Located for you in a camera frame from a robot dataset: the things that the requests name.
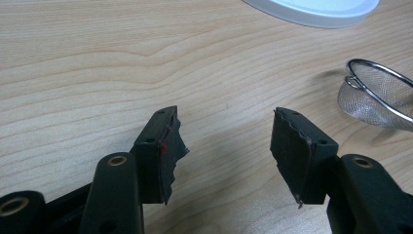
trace metal rivet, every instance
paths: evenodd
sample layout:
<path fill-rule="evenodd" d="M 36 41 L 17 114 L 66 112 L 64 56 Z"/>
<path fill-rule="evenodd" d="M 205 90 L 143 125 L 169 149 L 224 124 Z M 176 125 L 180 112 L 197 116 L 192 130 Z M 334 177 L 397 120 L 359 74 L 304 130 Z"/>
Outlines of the metal rivet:
<path fill-rule="evenodd" d="M 116 167 L 116 166 L 120 166 L 120 165 L 124 164 L 127 160 L 128 160 L 127 157 L 122 156 L 122 155 L 118 155 L 118 156 L 114 156 L 114 157 L 110 158 L 107 161 L 107 165 L 109 165 L 111 167 Z"/>
<path fill-rule="evenodd" d="M 13 198 L 0 206 L 0 216 L 9 216 L 21 211 L 28 205 L 28 202 L 26 197 Z"/>
<path fill-rule="evenodd" d="M 373 167 L 373 164 L 370 161 L 368 161 L 366 159 L 363 159 L 363 158 L 353 157 L 353 162 L 355 164 L 357 164 L 358 166 L 363 167 L 363 168 L 372 168 Z"/>

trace wooden table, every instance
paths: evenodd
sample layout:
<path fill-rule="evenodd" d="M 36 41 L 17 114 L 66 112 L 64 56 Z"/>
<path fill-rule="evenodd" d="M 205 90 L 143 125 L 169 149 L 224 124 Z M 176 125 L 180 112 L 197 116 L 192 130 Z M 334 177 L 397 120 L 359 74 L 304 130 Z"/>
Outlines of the wooden table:
<path fill-rule="evenodd" d="M 273 109 L 294 109 L 378 160 L 413 193 L 413 135 L 346 115 L 349 59 L 413 76 L 413 2 L 383 0 L 361 25 L 311 28 L 241 0 L 1 1 L 0 196 L 47 201 L 92 181 L 150 116 L 178 106 L 191 153 L 147 233 L 329 233 L 326 206 L 298 210 L 269 148 Z"/>

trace mesh strainer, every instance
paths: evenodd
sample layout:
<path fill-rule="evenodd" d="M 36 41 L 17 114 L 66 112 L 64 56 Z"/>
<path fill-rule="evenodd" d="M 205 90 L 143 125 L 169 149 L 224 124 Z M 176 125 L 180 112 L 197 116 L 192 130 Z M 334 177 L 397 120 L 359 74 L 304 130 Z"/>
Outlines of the mesh strainer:
<path fill-rule="evenodd" d="M 371 125 L 413 132 L 413 82 L 376 62 L 352 59 L 351 76 L 338 94 L 339 106 Z"/>

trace clamp jaw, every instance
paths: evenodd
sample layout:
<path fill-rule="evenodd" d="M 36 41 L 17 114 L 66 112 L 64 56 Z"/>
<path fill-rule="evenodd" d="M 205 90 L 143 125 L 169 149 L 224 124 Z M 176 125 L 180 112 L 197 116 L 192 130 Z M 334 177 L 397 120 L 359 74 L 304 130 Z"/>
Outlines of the clamp jaw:
<path fill-rule="evenodd" d="M 339 145 L 300 113 L 277 108 L 271 151 L 301 207 L 323 204 L 333 233 L 413 233 L 413 197 L 377 161 Z"/>
<path fill-rule="evenodd" d="M 167 204 L 176 162 L 189 150 L 177 107 L 152 116 L 131 151 L 103 157 L 94 181 L 48 204 L 35 191 L 0 198 L 0 229 L 26 233 L 144 233 L 142 204 Z"/>

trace wood grain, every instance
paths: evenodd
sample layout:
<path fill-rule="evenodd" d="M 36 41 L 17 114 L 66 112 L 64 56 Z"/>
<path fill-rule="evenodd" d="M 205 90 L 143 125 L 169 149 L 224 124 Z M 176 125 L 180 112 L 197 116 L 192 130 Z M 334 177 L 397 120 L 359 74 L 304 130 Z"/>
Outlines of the wood grain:
<path fill-rule="evenodd" d="M 413 136 L 336 104 L 345 62 L 413 76 L 413 3 L 383 0 L 361 25 L 320 29 L 228 1 L 0 1 L 0 196 L 51 201 L 127 151 L 157 109 L 178 105 L 191 153 L 147 233 L 329 233 L 298 210 L 269 150 L 273 109 L 295 109 L 340 155 L 380 161 L 413 193 Z"/>

